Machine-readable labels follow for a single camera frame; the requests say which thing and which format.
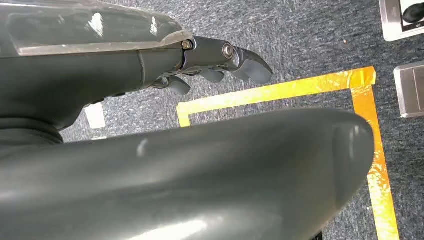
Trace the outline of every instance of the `transparent plastic cover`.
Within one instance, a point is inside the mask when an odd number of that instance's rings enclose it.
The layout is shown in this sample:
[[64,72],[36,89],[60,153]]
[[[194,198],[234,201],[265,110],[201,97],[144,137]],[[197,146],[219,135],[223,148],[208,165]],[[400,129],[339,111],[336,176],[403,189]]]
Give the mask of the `transparent plastic cover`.
[[94,0],[0,2],[0,58],[158,48],[191,39],[171,17]]

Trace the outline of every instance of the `screw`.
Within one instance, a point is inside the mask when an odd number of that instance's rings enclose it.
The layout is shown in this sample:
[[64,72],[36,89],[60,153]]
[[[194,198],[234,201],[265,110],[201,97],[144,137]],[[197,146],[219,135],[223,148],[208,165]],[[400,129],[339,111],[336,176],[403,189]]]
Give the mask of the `screw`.
[[182,46],[182,49],[184,49],[184,50],[190,50],[190,49],[192,49],[192,48],[193,48],[193,44],[192,44],[192,42],[191,42],[191,41],[189,41],[189,40],[184,40],[184,41],[182,41],[182,42],[181,42],[181,46]]
[[227,59],[232,59],[234,56],[234,48],[231,44],[228,42],[222,46],[222,53],[224,53],[224,57]]

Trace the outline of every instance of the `yellow floor marking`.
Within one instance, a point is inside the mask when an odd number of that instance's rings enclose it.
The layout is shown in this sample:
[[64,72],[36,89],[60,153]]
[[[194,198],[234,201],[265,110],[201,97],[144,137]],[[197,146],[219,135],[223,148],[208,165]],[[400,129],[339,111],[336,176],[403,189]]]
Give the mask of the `yellow floor marking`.
[[191,114],[312,94],[334,92],[375,83],[376,71],[374,67],[370,66],[243,91],[230,92],[189,102],[180,102],[176,110],[180,126],[188,127],[190,126],[189,115]]
[[376,71],[374,67],[370,66],[181,102],[176,110],[180,126],[188,127],[191,124],[189,115],[192,114],[351,89],[355,112],[365,118],[374,131],[375,157],[368,174],[368,186],[378,239],[399,240],[372,88],[372,85],[376,83],[376,78]]
[[368,173],[368,188],[374,211],[375,228],[380,240],[399,240],[392,191],[383,150],[379,119],[372,86],[352,88],[355,113],[368,121],[374,131],[374,163]]

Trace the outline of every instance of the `robotic finger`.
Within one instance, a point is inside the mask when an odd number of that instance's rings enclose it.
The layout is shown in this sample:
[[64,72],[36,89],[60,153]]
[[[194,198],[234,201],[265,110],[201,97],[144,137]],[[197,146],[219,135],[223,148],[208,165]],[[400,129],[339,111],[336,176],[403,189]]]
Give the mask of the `robotic finger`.
[[170,78],[168,75],[184,74],[200,75],[211,83],[220,83],[224,72],[230,72],[237,79],[266,84],[271,80],[273,71],[270,66],[256,53],[241,47],[231,45],[227,41],[194,36],[181,42],[183,49],[183,64],[181,69],[166,73],[158,79],[153,88],[169,87],[178,94],[189,92],[188,84],[180,78]]

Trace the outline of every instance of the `white tag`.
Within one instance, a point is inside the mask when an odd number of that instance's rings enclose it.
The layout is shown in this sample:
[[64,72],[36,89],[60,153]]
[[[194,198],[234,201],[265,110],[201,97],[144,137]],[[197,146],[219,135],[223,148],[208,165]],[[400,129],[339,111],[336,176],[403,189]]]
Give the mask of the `white tag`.
[[95,138],[92,138],[91,140],[102,140],[102,139],[107,139],[108,137],[107,136],[99,136],[99,137],[95,137]]
[[106,127],[105,115],[103,114],[102,104],[96,103],[85,108],[85,115],[92,129],[101,129]]

